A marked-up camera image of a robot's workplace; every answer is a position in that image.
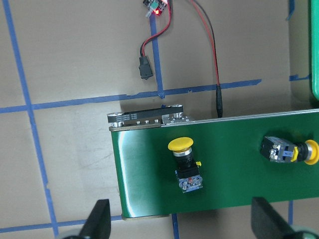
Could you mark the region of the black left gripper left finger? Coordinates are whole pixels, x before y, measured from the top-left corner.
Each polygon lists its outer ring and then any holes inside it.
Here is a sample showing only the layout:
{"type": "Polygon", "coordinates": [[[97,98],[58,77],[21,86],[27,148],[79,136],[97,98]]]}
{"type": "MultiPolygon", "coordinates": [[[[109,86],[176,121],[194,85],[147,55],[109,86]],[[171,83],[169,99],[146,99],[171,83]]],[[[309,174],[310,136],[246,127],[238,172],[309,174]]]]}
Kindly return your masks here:
{"type": "Polygon", "coordinates": [[[98,200],[81,229],[58,235],[59,239],[108,239],[111,235],[109,199],[98,200]]]}

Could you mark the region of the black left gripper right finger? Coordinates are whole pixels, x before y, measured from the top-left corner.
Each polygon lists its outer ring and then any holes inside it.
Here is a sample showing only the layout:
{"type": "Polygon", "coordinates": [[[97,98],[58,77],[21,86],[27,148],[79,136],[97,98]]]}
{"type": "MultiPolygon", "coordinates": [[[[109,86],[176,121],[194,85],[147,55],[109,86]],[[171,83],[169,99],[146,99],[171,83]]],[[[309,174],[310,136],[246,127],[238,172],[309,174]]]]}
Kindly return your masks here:
{"type": "Polygon", "coordinates": [[[257,239],[317,239],[319,235],[307,229],[295,230],[263,197],[251,202],[251,229],[257,239]]]}

